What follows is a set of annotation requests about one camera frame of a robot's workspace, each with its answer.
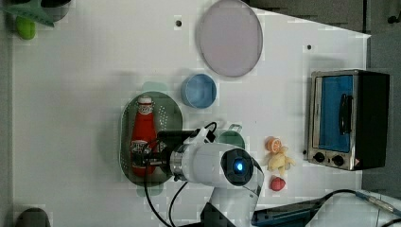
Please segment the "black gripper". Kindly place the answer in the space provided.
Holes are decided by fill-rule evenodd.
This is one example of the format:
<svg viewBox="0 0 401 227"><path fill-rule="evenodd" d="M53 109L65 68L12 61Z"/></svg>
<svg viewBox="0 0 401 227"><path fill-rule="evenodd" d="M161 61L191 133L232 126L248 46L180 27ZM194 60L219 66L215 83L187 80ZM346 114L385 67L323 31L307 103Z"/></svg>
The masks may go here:
<svg viewBox="0 0 401 227"><path fill-rule="evenodd" d="M195 131L160 131L150 143L133 143L131 154L143 155L146 167L145 182L166 182L176 177L178 160L184 141L196 134Z"/></svg>

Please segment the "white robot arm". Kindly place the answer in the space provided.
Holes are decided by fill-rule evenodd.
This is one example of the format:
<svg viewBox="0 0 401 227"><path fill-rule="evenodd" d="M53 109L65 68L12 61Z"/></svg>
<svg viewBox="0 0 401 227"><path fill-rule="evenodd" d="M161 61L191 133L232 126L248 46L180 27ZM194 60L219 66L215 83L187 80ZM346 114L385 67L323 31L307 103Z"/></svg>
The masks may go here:
<svg viewBox="0 0 401 227"><path fill-rule="evenodd" d="M264 173L245 149L217 143L205 128L160 131L155 139L133 146L130 161L144 169L158 166L176 181L211 186L201 227L251 227Z"/></svg>

